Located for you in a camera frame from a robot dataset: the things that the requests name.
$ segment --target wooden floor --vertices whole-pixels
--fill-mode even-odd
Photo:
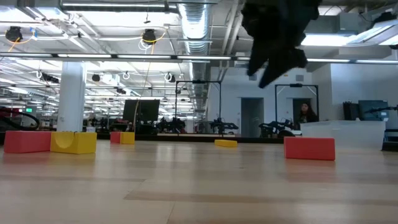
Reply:
[[[285,160],[280,145],[98,141],[0,153],[0,223],[398,223],[398,153]]]

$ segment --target red foam block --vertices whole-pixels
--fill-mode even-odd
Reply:
[[[333,138],[285,137],[286,159],[316,159],[334,161],[336,159]]]
[[[120,144],[120,132],[118,131],[111,132],[111,143]]]
[[[6,131],[4,152],[46,152],[50,145],[51,131]]]

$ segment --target yellow pad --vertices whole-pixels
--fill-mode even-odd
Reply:
[[[134,144],[135,141],[135,133],[120,133],[120,144]]]
[[[53,132],[51,133],[51,151],[86,154],[95,153],[97,144],[97,133],[73,133]]]
[[[214,144],[216,146],[223,146],[223,147],[237,147],[237,141],[230,141],[230,140],[215,140]]]

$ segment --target door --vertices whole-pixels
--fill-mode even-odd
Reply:
[[[300,118],[301,105],[303,103],[310,103],[310,98],[293,99],[293,122],[297,124]]]
[[[264,99],[242,98],[241,132],[244,138],[259,138],[259,125],[264,122]]]

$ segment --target monitor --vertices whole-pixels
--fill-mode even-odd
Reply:
[[[134,112],[138,102],[136,120],[157,121],[160,100],[126,100],[124,103],[123,120],[134,121]]]
[[[372,110],[388,107],[388,102],[384,100],[359,100],[359,117],[362,121],[387,121],[389,118],[388,111]]]

